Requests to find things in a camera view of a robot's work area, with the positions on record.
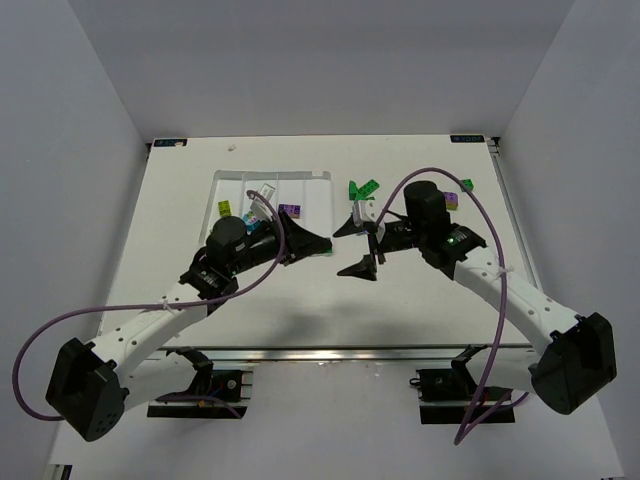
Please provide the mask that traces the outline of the teal oval flower lego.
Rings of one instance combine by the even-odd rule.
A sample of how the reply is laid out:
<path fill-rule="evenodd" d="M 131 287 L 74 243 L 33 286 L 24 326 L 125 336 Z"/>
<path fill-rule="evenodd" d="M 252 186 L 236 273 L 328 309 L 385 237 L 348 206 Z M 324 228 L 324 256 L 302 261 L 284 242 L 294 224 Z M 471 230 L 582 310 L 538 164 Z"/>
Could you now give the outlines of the teal oval flower lego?
<path fill-rule="evenodd" d="M 260 218 L 251 211 L 243 215 L 243 221 L 249 233 L 255 231 L 261 223 Z"/>

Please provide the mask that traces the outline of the lime green lego brick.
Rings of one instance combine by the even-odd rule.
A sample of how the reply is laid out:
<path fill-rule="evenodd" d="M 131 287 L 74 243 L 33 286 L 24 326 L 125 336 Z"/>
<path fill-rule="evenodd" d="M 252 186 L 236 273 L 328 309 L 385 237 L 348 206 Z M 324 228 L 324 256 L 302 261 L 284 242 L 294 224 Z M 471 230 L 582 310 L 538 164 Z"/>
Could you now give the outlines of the lime green lego brick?
<path fill-rule="evenodd" d="M 218 213 L 221 218 L 229 217 L 232 215 L 231 205 L 228 200 L 220 201 L 218 203 Z"/>

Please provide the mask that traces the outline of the purple arch lego brick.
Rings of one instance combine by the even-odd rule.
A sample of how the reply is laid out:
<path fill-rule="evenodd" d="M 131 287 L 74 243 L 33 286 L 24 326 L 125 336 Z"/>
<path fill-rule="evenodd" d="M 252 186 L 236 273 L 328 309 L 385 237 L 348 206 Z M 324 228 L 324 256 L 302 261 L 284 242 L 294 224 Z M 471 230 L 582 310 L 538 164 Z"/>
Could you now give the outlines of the purple arch lego brick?
<path fill-rule="evenodd" d="M 448 211 L 456 211 L 459 207 L 459 197 L 454 192 L 444 192 L 445 207 Z"/>

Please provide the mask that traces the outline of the green small lego cube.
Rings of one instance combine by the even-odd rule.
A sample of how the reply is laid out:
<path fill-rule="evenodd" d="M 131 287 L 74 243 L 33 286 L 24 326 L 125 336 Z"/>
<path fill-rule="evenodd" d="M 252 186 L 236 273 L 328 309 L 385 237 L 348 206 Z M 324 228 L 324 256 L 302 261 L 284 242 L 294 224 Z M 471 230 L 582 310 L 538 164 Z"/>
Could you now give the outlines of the green small lego cube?
<path fill-rule="evenodd" d="M 470 178 L 465 178 L 461 180 L 461 189 L 463 191 L 473 191 L 474 190 L 474 183 Z"/>

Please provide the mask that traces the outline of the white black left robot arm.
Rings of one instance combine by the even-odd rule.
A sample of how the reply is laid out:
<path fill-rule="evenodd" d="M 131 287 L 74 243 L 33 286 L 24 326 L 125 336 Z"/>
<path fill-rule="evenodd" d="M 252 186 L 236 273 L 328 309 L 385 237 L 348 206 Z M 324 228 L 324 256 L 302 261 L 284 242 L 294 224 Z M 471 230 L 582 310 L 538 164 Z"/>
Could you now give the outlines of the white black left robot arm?
<path fill-rule="evenodd" d="M 287 214 L 249 232 L 235 216 L 215 222 L 188 270 L 158 309 L 139 309 L 113 331 L 60 349 L 45 395 L 47 402 L 86 441 L 106 435 L 126 410 L 163 396 L 198 400 L 217 391 L 213 363 L 192 348 L 150 355 L 187 327 L 220 308 L 237 292 L 237 276 L 259 265 L 288 265 L 329 251 L 332 242 L 299 226 Z"/>

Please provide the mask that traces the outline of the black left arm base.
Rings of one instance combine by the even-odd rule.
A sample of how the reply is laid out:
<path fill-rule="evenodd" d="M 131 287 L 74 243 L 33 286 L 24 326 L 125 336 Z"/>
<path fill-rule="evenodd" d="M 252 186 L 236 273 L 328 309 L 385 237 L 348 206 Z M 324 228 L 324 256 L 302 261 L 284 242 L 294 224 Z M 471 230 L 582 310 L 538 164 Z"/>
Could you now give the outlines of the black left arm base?
<path fill-rule="evenodd" d="M 221 366 L 191 347 L 168 349 L 164 356 L 186 360 L 193 375 L 189 385 L 150 402 L 148 418 L 241 420 L 252 396 L 253 370 Z"/>

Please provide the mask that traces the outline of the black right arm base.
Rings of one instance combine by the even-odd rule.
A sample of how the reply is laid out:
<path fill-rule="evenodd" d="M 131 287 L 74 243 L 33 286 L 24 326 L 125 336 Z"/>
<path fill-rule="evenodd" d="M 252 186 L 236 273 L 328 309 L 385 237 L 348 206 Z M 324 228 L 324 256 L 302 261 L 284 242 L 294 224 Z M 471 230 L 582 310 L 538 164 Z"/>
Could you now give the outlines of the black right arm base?
<path fill-rule="evenodd" d="M 468 346 L 461 354 L 446 363 L 446 368 L 416 370 L 409 385 L 418 392 L 420 421 L 423 425 L 454 425 L 462 422 L 476 390 L 476 381 L 463 373 L 462 366 L 472 354 L 488 353 L 488 346 Z M 509 391 L 500 387 L 484 387 L 470 422 L 493 407 Z M 483 420 L 483 424 L 515 423 L 511 393 L 497 411 Z"/>

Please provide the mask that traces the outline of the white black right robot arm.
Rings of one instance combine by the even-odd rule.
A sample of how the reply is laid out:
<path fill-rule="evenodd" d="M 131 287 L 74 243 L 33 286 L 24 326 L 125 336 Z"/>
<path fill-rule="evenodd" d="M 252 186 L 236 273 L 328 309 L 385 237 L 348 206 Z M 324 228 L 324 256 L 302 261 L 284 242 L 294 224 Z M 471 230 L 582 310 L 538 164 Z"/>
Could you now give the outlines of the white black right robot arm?
<path fill-rule="evenodd" d="M 370 200 L 354 203 L 334 235 L 364 233 L 369 251 L 341 275 L 374 281 L 386 254 L 416 249 L 428 265 L 504 312 L 530 344 L 525 351 L 468 347 L 451 362 L 455 385 L 520 390 L 568 415 L 616 377 L 613 331 L 606 318 L 580 315 L 500 266 L 481 236 L 451 220 L 445 195 L 434 183 L 412 182 L 403 196 L 406 212 L 393 222 L 383 222 Z"/>

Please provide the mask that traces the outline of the green slanted lego brick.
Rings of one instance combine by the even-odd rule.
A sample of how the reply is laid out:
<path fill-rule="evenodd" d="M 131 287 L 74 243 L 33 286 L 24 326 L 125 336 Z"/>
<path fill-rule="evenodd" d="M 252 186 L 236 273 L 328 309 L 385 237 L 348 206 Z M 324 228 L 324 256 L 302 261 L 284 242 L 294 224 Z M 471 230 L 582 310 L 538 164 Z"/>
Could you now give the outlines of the green slanted lego brick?
<path fill-rule="evenodd" d="M 348 183 L 348 197 L 350 201 L 356 201 L 358 199 L 359 188 L 355 181 L 350 180 Z"/>

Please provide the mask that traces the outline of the white divided sorting tray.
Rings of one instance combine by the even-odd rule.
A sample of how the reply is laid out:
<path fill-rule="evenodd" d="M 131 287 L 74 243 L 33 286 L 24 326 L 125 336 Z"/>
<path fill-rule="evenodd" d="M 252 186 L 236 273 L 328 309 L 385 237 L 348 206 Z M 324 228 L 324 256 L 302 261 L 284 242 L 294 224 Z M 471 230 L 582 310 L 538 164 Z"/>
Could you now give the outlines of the white divided sorting tray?
<path fill-rule="evenodd" d="M 199 241 L 205 241 L 215 222 L 219 220 L 220 201 L 228 200 L 232 216 L 243 219 L 251 205 L 246 192 L 257 191 L 264 183 L 276 189 L 270 200 L 274 208 L 282 203 L 298 204 L 301 206 L 301 218 L 293 219 L 298 225 L 322 237 L 332 236 L 333 187 L 328 172 L 315 175 L 309 171 L 218 170 L 213 176 Z"/>

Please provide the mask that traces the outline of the green lego brick upper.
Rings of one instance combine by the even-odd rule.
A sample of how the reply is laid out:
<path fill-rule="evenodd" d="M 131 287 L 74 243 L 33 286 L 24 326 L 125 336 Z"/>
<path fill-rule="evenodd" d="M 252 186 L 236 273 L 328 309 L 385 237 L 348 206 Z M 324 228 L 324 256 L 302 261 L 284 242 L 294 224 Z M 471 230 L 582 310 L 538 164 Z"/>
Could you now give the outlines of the green lego brick upper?
<path fill-rule="evenodd" d="M 371 179 L 357 190 L 356 197 L 366 199 L 372 196 L 379 188 L 380 184 L 376 180 Z"/>

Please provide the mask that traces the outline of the black corner label right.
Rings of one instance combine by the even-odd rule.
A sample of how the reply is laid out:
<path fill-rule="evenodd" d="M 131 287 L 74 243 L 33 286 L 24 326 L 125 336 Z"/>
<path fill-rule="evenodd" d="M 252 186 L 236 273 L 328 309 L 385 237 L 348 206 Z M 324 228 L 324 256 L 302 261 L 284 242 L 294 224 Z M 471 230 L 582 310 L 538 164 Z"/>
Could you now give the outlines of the black corner label right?
<path fill-rule="evenodd" d="M 449 136 L 450 141 L 452 143 L 484 143 L 485 138 L 483 135 L 460 135 L 460 134 L 452 134 Z"/>

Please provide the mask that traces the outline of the black corner label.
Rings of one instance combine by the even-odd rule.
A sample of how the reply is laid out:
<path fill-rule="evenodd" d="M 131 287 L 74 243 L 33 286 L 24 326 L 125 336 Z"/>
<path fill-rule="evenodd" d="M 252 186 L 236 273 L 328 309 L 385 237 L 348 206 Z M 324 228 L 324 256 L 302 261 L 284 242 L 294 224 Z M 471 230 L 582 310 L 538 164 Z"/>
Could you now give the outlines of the black corner label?
<path fill-rule="evenodd" d="M 184 147 L 188 143 L 187 139 L 155 139 L 153 142 L 154 148 L 177 148 Z"/>
<path fill-rule="evenodd" d="M 449 136 L 450 141 L 452 143 L 484 143 L 485 138 L 483 135 L 460 135 L 460 134 L 452 134 Z"/>

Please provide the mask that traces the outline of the black corner label left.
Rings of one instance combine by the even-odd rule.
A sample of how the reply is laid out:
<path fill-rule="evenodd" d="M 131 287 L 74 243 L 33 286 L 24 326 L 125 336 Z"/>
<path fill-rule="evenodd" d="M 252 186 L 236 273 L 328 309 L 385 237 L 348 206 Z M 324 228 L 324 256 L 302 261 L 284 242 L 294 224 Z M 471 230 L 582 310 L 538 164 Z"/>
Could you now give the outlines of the black corner label left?
<path fill-rule="evenodd" d="M 153 142 L 154 148 L 177 148 L 184 147 L 188 143 L 187 139 L 155 139 Z"/>

